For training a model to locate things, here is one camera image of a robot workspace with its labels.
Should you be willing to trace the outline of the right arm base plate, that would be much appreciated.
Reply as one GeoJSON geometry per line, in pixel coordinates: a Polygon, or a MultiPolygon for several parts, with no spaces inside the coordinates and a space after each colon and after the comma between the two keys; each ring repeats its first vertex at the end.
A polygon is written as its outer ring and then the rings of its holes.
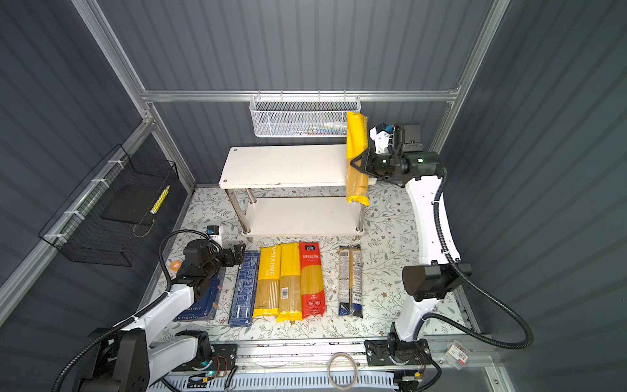
{"type": "Polygon", "coordinates": [[[364,341],[367,364],[371,367],[410,366],[424,367],[431,365],[429,343],[425,339],[419,341],[364,341]]]}

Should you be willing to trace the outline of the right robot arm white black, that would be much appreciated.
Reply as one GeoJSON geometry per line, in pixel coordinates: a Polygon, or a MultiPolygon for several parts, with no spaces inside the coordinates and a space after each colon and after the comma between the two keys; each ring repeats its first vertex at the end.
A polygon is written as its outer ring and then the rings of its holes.
{"type": "Polygon", "coordinates": [[[435,307],[461,282],[451,261],[460,254],[451,238],[441,187],[444,168],[439,155],[420,142],[407,142],[402,124],[380,124],[367,130],[348,127],[346,140],[347,200],[365,202],[369,179],[404,189],[410,199],[419,239],[418,262],[402,271],[406,299],[391,334],[397,342],[420,339],[421,328],[435,307]]]}

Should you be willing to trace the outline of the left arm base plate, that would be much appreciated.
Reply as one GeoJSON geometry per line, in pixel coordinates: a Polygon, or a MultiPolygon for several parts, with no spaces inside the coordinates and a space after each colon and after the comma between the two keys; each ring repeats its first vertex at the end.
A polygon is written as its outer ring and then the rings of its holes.
{"type": "Polygon", "coordinates": [[[188,365],[194,371],[227,372],[236,364],[237,350],[236,344],[200,346],[188,365]]]}

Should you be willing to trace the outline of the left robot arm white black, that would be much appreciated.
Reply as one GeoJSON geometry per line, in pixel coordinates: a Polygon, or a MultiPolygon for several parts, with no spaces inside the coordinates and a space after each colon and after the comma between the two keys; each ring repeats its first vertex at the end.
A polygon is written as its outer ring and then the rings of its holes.
{"type": "Polygon", "coordinates": [[[167,274],[169,286],[156,300],[129,319],[96,333],[74,364],[80,369],[75,391],[146,391],[155,383],[167,384],[175,370],[215,375],[217,359],[205,332],[177,333],[170,341],[154,340],[171,321],[208,293],[212,279],[226,267],[244,261],[246,246],[222,248],[213,238],[189,242],[176,274],[167,274]]]}

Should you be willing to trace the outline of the clear blue spaghetti pack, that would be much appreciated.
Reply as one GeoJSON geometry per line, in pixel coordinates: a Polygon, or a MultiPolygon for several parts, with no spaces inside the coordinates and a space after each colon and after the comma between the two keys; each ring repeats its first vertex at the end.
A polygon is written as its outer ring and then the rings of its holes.
{"type": "Polygon", "coordinates": [[[362,249],[359,245],[341,246],[338,256],[338,315],[362,318],[362,249]]]}

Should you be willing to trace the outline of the red spaghetti pack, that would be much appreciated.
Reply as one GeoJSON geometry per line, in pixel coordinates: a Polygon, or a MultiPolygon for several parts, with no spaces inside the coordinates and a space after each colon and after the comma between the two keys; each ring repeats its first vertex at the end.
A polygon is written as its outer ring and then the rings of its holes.
{"type": "Polygon", "coordinates": [[[323,316],[326,310],[323,268],[318,243],[299,243],[302,317],[323,316]]]}

